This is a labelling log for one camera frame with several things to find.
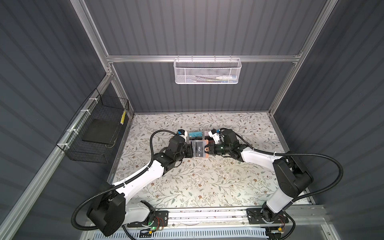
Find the clear acrylic card holder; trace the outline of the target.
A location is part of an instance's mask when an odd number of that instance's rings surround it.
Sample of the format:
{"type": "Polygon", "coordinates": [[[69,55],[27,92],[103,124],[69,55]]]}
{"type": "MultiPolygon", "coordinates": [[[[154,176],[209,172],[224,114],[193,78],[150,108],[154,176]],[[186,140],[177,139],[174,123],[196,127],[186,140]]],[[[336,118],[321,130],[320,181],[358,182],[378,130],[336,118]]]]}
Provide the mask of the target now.
{"type": "Polygon", "coordinates": [[[191,141],[194,140],[208,140],[208,141],[213,141],[214,139],[210,135],[211,131],[195,131],[195,132],[189,132],[188,133],[188,138],[191,141]]]}

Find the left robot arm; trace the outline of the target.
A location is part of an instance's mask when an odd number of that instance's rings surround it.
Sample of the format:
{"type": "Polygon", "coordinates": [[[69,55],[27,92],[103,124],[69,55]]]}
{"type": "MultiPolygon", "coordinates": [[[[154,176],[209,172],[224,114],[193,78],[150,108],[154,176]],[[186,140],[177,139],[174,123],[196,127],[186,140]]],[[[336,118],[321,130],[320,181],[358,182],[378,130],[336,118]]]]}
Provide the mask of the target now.
{"type": "Polygon", "coordinates": [[[104,236],[113,235],[121,226],[137,224],[150,226],[155,219],[155,208],[147,201],[131,204],[131,199],[144,187],[172,170],[177,162],[193,156],[183,131],[172,136],[164,152],[154,154],[150,163],[131,176],[114,183],[120,188],[96,197],[87,212],[88,218],[104,236]]]}

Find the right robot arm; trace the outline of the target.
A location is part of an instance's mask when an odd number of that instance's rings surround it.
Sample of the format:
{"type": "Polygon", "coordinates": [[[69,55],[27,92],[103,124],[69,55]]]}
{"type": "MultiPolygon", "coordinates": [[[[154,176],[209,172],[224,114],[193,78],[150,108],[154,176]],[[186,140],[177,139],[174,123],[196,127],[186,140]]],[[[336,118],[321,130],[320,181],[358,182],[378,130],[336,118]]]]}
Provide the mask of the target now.
{"type": "Polygon", "coordinates": [[[260,212],[266,223],[273,223],[314,180],[302,161],[288,153],[279,156],[257,150],[248,143],[241,144],[240,137],[230,129],[213,129],[208,135],[213,139],[206,145],[209,154],[256,164],[275,172],[279,187],[262,205],[260,212]]]}

